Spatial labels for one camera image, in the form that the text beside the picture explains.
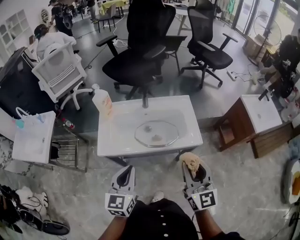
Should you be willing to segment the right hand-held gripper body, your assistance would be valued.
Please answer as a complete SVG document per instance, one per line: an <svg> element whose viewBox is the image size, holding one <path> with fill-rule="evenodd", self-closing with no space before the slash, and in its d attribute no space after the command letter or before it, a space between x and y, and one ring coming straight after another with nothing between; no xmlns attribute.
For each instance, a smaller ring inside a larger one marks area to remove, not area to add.
<svg viewBox="0 0 300 240"><path fill-rule="evenodd" d="M207 210L218 204L217 189L212 181L198 187L185 188L183 193L194 212Z"/></svg>

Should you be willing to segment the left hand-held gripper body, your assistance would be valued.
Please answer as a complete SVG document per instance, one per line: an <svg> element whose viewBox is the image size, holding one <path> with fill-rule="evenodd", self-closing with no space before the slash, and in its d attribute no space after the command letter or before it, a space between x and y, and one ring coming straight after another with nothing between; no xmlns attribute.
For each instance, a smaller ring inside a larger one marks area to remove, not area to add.
<svg viewBox="0 0 300 240"><path fill-rule="evenodd" d="M105 209L113 216L129 217L135 205L134 187L111 187L105 194Z"/></svg>

